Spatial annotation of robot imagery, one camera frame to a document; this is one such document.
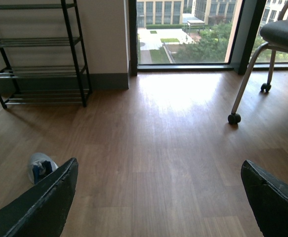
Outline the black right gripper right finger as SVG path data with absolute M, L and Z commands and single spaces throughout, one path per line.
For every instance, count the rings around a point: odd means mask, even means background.
M 241 168 L 247 199 L 265 237 L 288 237 L 288 185 L 250 160 Z

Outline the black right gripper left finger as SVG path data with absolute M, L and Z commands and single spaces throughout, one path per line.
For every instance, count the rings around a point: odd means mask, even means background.
M 58 237 L 76 190 L 78 161 L 71 158 L 0 209 L 0 237 Z

